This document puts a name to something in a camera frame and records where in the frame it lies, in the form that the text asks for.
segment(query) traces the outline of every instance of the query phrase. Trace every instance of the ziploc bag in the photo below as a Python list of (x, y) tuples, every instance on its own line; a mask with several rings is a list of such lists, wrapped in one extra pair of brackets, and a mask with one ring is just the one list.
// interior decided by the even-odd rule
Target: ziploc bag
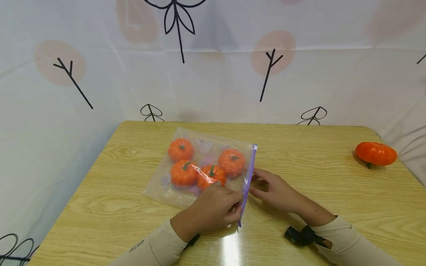
[(256, 150), (255, 144), (177, 128), (143, 194), (188, 207), (206, 187), (220, 181), (242, 191), (244, 211)]

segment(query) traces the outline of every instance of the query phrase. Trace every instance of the left hand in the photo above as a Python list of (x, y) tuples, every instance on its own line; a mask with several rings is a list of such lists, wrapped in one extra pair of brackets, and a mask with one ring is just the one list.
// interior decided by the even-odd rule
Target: left hand
[(186, 210), (170, 220), (176, 234), (189, 242), (199, 233), (222, 229), (241, 219), (243, 194), (216, 182), (208, 186)]

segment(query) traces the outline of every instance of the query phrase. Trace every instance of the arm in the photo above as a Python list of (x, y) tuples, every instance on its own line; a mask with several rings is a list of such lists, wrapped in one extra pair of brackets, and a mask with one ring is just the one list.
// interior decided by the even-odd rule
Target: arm
[(253, 177), (257, 187), (250, 187), (250, 193), (271, 206), (299, 215), (316, 235), (324, 238), (328, 247), (316, 245), (319, 252), (339, 266), (399, 266), (390, 255), (365, 239), (349, 223), (336, 217), (328, 210), (297, 192), (280, 176), (255, 169)]
[(172, 265), (197, 234), (238, 222), (241, 200), (242, 193), (223, 188), (220, 182), (216, 182), (207, 187), (190, 207), (136, 243), (109, 266)]

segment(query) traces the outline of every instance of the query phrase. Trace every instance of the hand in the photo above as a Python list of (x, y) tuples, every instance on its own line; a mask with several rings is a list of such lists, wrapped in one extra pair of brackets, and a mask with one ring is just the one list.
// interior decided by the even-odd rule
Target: hand
[(309, 226), (323, 226), (336, 217), (325, 208), (293, 189), (280, 176), (261, 169), (254, 169), (252, 180), (264, 190), (250, 186), (250, 193), (284, 212), (299, 215)]
[(224, 228), (241, 219), (241, 192), (221, 187), (220, 182), (208, 186), (186, 210), (170, 220), (176, 234), (189, 242), (199, 233)]
[(249, 192), (256, 198), (272, 207), (284, 211), (298, 213), (302, 208), (304, 196), (293, 189), (279, 175), (255, 168), (252, 181), (257, 182), (257, 189), (250, 185)]

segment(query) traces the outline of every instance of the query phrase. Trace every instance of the wood grain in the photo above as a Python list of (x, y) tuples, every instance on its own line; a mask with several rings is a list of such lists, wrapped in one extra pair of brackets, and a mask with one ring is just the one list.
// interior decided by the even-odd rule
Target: wood grain
[[(179, 208), (142, 195), (178, 126), (256, 143), (256, 167), (353, 223), (403, 265), (425, 265), (426, 194), (397, 161), (368, 170), (353, 156), (370, 129), (219, 123), (123, 122), (62, 212), (30, 266), (107, 265)], [(329, 265), (282, 236), (297, 218), (249, 197), (243, 228), (203, 235), (177, 265)]]

